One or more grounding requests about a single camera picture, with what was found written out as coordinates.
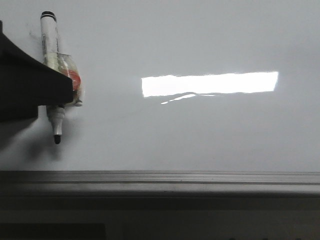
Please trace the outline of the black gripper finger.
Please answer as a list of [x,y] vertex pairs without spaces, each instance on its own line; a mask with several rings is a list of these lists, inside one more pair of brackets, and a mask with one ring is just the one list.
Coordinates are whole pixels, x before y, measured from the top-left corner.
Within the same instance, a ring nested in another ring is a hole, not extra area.
[[73,100],[72,80],[47,67],[0,34],[0,120],[38,116],[38,107]]

